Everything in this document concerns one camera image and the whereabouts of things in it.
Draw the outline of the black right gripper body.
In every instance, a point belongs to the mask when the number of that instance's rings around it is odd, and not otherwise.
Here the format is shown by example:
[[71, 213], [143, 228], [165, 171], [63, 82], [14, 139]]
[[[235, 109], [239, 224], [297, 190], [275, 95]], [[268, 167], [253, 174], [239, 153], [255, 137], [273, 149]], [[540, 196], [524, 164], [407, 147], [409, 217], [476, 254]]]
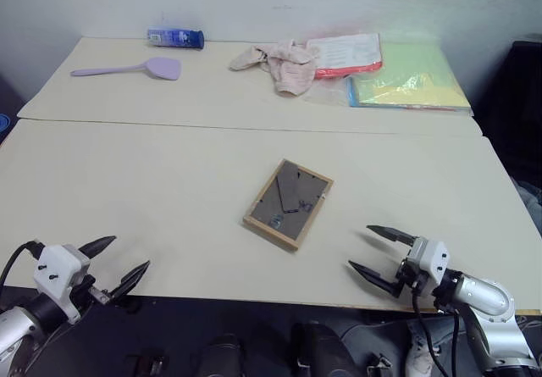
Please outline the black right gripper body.
[[414, 296], [421, 296], [428, 284], [428, 272], [420, 269], [419, 265], [404, 258], [396, 271], [397, 282], [393, 284], [391, 295], [398, 298], [405, 286], [411, 289]]

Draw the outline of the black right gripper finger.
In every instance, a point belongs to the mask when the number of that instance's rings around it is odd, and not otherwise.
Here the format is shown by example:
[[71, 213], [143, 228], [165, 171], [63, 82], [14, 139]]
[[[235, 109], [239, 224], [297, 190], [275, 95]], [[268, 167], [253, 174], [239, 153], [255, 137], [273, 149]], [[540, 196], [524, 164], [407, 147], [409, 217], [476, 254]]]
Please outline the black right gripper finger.
[[387, 226], [367, 225], [367, 228], [387, 240], [398, 241], [398, 242], [408, 245], [409, 247], [412, 247], [415, 240], [417, 239], [416, 236], [408, 235], [407, 233], [401, 230], [387, 227]]
[[371, 270], [368, 267], [365, 267], [359, 263], [355, 263], [351, 260], [348, 261], [351, 267], [359, 273], [367, 282], [371, 283], [374, 286], [377, 286], [379, 289], [389, 293], [393, 297], [398, 297], [401, 294], [401, 283], [391, 283], [384, 280], [380, 273], [377, 273]]

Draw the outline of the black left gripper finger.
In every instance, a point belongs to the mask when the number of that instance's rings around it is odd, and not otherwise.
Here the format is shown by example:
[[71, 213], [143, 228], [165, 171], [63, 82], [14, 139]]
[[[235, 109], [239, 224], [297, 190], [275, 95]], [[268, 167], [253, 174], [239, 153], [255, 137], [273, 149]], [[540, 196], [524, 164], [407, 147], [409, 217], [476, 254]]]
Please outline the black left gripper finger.
[[79, 248], [79, 251], [88, 258], [94, 258], [103, 250], [105, 250], [116, 239], [116, 236], [104, 236], [96, 239], [95, 241], [86, 243], [84, 246]]
[[150, 263], [151, 262], [147, 260], [145, 263], [136, 266], [128, 274], [122, 277], [120, 284], [110, 292], [110, 301], [117, 302], [121, 298], [127, 296], [140, 282]]

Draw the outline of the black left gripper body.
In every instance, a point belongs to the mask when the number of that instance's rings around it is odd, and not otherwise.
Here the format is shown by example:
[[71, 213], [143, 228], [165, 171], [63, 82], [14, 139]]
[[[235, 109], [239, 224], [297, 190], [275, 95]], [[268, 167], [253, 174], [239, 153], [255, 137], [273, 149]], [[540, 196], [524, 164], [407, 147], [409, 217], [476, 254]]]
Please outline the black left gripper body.
[[99, 290], [94, 286], [96, 279], [87, 274], [82, 281], [72, 288], [69, 299], [80, 314], [86, 314], [95, 304], [108, 305], [113, 302], [107, 290]]

